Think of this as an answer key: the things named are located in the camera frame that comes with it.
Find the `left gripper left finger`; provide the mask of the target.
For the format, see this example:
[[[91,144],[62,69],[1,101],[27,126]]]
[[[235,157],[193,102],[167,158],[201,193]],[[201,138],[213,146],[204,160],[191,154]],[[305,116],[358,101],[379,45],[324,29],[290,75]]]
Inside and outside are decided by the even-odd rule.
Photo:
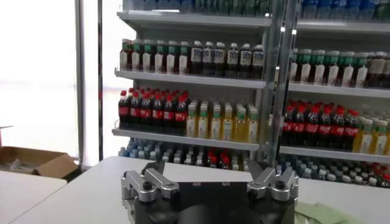
[[[173,200],[179,195],[179,183],[163,175],[164,161],[147,163],[141,173],[135,170],[126,171],[121,177],[121,195],[123,200],[136,197],[143,203],[156,200],[157,194],[164,199]]]

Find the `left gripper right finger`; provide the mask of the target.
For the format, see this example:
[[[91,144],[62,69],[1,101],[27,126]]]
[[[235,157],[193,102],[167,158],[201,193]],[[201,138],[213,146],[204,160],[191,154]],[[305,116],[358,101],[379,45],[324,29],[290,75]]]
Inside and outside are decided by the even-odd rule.
[[[292,168],[287,168],[281,174],[273,167],[265,168],[256,161],[248,161],[247,166],[253,178],[247,183],[247,194],[252,201],[270,195],[276,201],[297,201],[299,196],[299,177]]]

